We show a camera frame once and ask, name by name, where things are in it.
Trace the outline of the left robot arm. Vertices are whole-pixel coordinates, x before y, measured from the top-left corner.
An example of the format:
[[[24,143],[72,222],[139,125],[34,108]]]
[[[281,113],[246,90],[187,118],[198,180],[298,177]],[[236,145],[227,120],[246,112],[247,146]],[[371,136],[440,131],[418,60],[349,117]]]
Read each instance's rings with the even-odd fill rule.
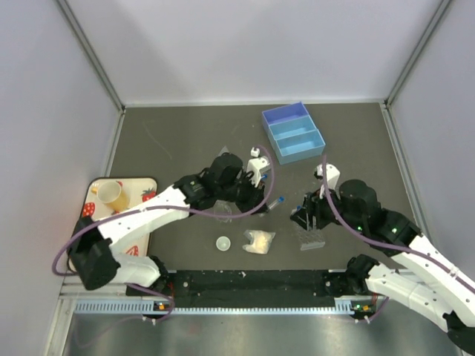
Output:
[[[206,216],[218,201],[235,204],[241,217],[266,212],[261,175],[270,167],[266,156],[244,165],[238,156],[223,153],[210,167],[182,177],[136,208],[101,220],[80,218],[67,253],[83,287],[92,291],[110,282],[131,283],[152,294],[164,292],[168,272],[163,263],[153,256],[134,257],[125,247],[169,223]]]

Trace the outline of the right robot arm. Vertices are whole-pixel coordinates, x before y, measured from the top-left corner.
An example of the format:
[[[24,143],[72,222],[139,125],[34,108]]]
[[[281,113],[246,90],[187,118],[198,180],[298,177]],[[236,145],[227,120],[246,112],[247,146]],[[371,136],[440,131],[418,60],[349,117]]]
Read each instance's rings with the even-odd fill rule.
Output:
[[[373,292],[401,303],[437,325],[461,350],[474,353],[474,281],[410,219],[383,208],[365,182],[351,179],[337,191],[308,193],[290,218],[306,231],[343,226],[410,270],[419,282],[360,254],[348,262],[346,282],[357,294]]]

